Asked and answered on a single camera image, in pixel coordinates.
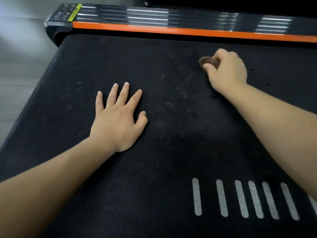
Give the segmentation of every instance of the black running belt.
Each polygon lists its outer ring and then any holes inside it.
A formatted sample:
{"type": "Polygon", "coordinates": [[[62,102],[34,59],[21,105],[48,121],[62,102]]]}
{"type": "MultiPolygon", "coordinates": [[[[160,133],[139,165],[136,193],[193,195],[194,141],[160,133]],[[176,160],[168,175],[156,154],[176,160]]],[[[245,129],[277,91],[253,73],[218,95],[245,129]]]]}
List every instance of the black running belt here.
{"type": "Polygon", "coordinates": [[[107,160],[42,237],[315,236],[315,202],[198,59],[235,51],[249,84],[316,112],[316,50],[140,36],[67,36],[0,151],[5,180],[88,137],[98,90],[104,100],[115,82],[143,90],[140,139],[107,160]]]}

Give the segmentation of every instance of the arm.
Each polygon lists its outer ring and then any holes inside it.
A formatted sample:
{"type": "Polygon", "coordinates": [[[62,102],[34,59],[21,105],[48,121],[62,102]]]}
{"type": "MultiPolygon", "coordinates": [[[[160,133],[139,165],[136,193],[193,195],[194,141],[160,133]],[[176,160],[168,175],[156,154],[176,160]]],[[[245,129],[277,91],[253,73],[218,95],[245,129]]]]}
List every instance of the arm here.
{"type": "Polygon", "coordinates": [[[317,116],[247,84],[243,61],[219,49],[220,60],[207,71],[212,86],[226,97],[251,126],[272,158],[317,200],[317,116]]]}
{"type": "Polygon", "coordinates": [[[137,91],[127,104],[129,84],[117,99],[118,85],[106,108],[96,99],[90,136],[66,152],[0,183],[0,237],[38,237],[81,184],[115,152],[130,148],[147,124],[146,113],[134,123],[141,98],[137,91]]]}

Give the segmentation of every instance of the gray floor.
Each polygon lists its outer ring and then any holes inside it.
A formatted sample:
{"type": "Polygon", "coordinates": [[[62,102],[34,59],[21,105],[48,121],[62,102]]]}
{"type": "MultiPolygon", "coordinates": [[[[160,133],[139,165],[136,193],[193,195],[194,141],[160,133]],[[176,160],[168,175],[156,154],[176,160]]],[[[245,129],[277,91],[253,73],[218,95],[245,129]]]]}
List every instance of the gray floor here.
{"type": "Polygon", "coordinates": [[[143,5],[143,0],[0,0],[0,146],[57,50],[43,23],[63,2],[143,5]]]}

